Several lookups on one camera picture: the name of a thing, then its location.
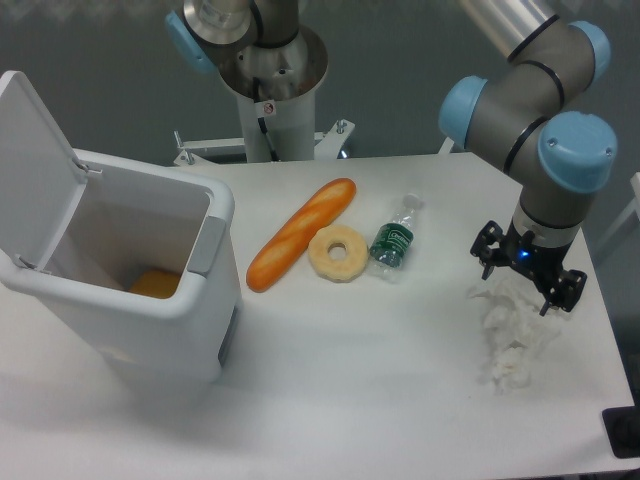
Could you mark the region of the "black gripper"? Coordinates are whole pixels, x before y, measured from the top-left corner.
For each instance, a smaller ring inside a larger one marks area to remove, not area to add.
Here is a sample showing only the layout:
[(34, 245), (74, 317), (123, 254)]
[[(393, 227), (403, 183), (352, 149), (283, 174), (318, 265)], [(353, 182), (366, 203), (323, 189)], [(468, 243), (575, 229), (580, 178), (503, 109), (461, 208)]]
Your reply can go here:
[(582, 296), (587, 274), (564, 270), (562, 262), (569, 251), (568, 245), (554, 248), (534, 245), (526, 240), (530, 235), (520, 235), (511, 224), (505, 237), (501, 227), (489, 221), (470, 249), (470, 254), (483, 267), (481, 278), (487, 280), (496, 267), (505, 267), (508, 258), (508, 265), (530, 279), (543, 295), (540, 316), (545, 316), (549, 309), (571, 312)]

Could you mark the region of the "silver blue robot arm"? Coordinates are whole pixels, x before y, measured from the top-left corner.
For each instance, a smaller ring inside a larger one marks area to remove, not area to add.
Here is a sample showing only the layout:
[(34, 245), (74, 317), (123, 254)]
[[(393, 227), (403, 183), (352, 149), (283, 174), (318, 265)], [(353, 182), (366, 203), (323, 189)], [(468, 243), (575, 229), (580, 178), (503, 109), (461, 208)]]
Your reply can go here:
[[(566, 24), (542, 1), (466, 1), (463, 10), (506, 57), (491, 83), (469, 76), (445, 97), (440, 130), (517, 181), (521, 195), (507, 229), (489, 222), (471, 254), (486, 273), (508, 267), (528, 278), (544, 308), (572, 310), (587, 276), (563, 260), (617, 154), (611, 127), (570, 111), (569, 101), (606, 71), (602, 30)], [(347, 124), (315, 129), (315, 92), (328, 67), (322, 40), (299, 20), (295, 1), (186, 1), (166, 30), (198, 72), (216, 72), (237, 100), (251, 162), (335, 157)]]

